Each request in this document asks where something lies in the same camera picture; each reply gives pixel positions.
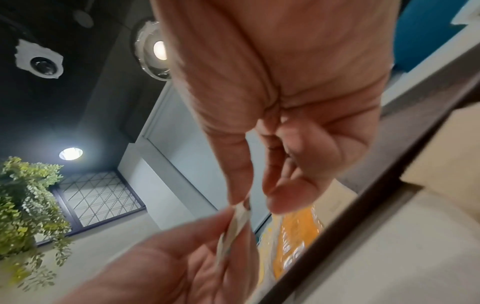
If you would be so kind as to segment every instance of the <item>recessed light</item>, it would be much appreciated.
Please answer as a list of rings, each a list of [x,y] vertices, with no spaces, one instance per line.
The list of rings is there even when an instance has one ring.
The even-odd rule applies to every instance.
[[[82,156],[84,152],[79,148],[67,148],[58,155],[63,160],[75,160]]]
[[[153,45],[153,53],[160,60],[167,60],[167,52],[163,41],[157,41]]]

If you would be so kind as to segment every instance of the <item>green plant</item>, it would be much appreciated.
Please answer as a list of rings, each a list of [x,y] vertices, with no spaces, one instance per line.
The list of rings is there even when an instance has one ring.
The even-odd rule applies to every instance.
[[[44,254],[36,246],[36,235],[52,240],[58,266],[71,254],[65,237],[70,224],[48,191],[62,178],[60,168],[10,157],[0,171],[0,258],[11,272],[11,283],[25,291],[53,285],[56,276],[42,265]]]

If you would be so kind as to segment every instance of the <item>palm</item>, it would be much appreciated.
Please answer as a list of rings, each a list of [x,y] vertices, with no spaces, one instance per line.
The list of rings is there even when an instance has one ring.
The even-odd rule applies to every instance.
[[[263,189],[272,211],[313,202],[365,154],[398,1],[153,3],[174,81],[207,134],[231,203],[253,182],[245,133],[255,127],[267,147]]]

